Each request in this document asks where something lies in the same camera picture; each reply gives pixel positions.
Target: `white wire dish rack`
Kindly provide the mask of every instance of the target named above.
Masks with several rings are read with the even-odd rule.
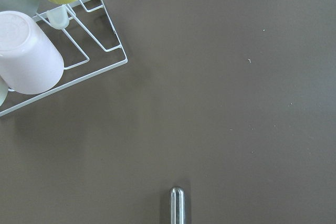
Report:
[[[55,92],[58,92],[62,89],[65,89],[69,86],[72,86],[78,82],[87,80],[93,76],[96,76],[100,73],[106,72],[108,70],[111,70],[113,68],[116,68],[118,66],[121,66],[125,63],[128,62],[124,47],[121,43],[121,40],[118,36],[118,33],[112,23],[112,20],[106,10],[106,7],[104,5],[103,0],[76,0],[75,2],[72,2],[70,4],[65,5],[66,11],[68,13],[68,17],[69,20],[74,20],[75,21],[75,25],[77,27],[82,28],[83,31],[86,32],[86,34],[88,35],[88,37],[90,38],[92,44],[96,44],[98,45],[97,48],[103,50],[105,53],[108,53],[107,56],[110,57],[114,57],[114,60],[102,60],[103,63],[98,63],[97,66],[99,66],[98,68],[91,68],[90,70],[88,69],[81,69],[83,68],[83,65],[87,64],[90,61],[90,57],[85,53],[85,50],[83,49],[83,46],[80,46],[79,43],[73,38],[73,36],[70,34],[70,32],[68,30],[70,30],[71,28],[66,28],[66,29],[62,29],[61,31],[64,33],[64,35],[69,39],[69,41],[78,49],[78,54],[82,55],[82,59],[81,60],[74,60],[74,59],[67,59],[67,58],[71,58],[73,57],[73,55],[68,55],[68,54],[62,54],[64,60],[65,60],[65,64],[66,62],[72,62],[71,64],[68,64],[67,66],[64,67],[64,78],[62,77],[62,79],[60,80],[60,82],[52,89],[38,94],[38,95],[24,95],[24,94],[19,94],[17,92],[15,92],[12,89],[8,89],[8,96],[5,100],[5,102],[0,106],[0,116],[3,116],[5,114],[8,114],[9,112],[12,112],[14,110],[17,110],[19,108],[22,108],[23,106],[26,106],[32,102],[35,102],[39,99],[42,99],[48,95],[51,95]],[[111,40],[115,40],[115,45],[113,45],[112,47],[108,47],[106,48],[101,41],[97,38],[97,36],[95,36],[87,27],[87,25],[85,25],[78,17],[78,13],[77,10],[74,9],[78,9],[79,11],[83,12],[83,13],[94,13],[94,12],[98,12],[98,10],[103,10],[104,11],[104,16],[107,18],[108,23],[110,25],[110,29],[111,29]],[[51,27],[48,18],[47,18],[47,12],[43,12],[43,13],[36,13],[36,16],[33,17],[33,20],[41,27],[41,26],[46,26],[46,24],[48,26]],[[111,56],[112,52],[116,52],[116,51],[120,51],[121,53],[118,54],[117,59],[115,59],[115,56]],[[104,57],[94,57],[95,61],[99,61],[100,59],[102,59]]]

